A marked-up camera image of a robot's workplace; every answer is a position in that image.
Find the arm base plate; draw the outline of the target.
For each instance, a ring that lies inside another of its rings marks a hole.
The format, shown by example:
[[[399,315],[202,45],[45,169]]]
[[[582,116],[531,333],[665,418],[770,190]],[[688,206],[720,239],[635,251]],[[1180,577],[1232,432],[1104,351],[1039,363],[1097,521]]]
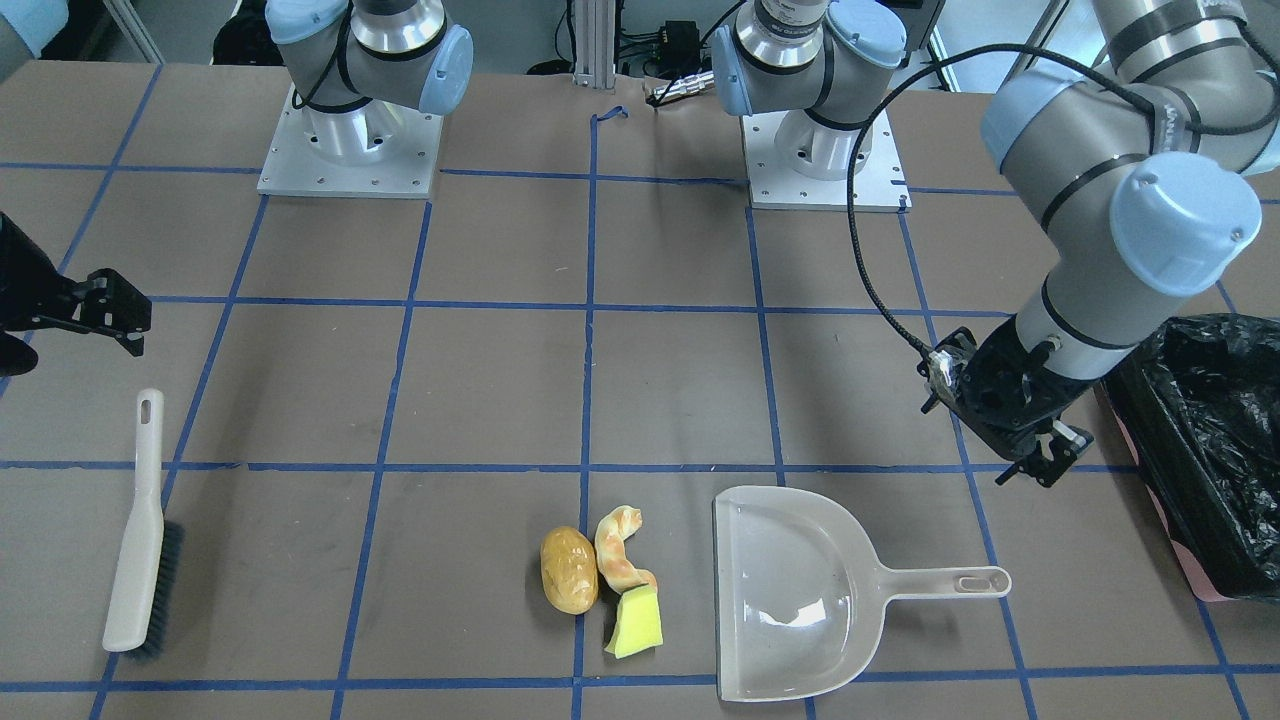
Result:
[[[913,206],[887,114],[856,129],[832,129],[804,110],[741,117],[751,206],[760,210],[899,211]]]
[[[268,196],[429,200],[445,118],[372,100],[343,114],[285,92],[257,191]]]

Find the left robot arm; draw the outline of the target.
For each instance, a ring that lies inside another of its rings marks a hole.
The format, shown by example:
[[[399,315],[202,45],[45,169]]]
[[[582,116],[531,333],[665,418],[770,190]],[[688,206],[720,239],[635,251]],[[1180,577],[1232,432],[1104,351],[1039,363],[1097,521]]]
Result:
[[[1277,56],[1239,1],[1097,1],[1108,67],[1021,44],[1034,64],[1006,81],[980,123],[997,172],[1059,252],[1025,305],[986,341],[961,328],[934,347],[909,331],[929,405],[942,404],[1009,474],[1052,486],[1092,445],[1062,413],[1256,238],[1248,178],[1277,165]],[[847,140],[828,176],[854,192],[854,163],[896,99],[902,22],[876,1],[749,1],[710,37],[728,114],[788,111],[819,176],[820,136]]]

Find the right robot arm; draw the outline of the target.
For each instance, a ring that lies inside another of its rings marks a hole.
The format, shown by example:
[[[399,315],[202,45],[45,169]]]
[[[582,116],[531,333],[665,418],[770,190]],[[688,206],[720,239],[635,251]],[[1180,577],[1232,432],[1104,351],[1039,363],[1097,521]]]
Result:
[[[426,197],[440,119],[460,105],[474,38],[439,1],[269,1],[270,41],[291,74],[257,190],[265,196]],[[145,351],[152,302],[119,272],[63,275],[3,218],[3,374],[36,368],[29,331],[100,334]]]

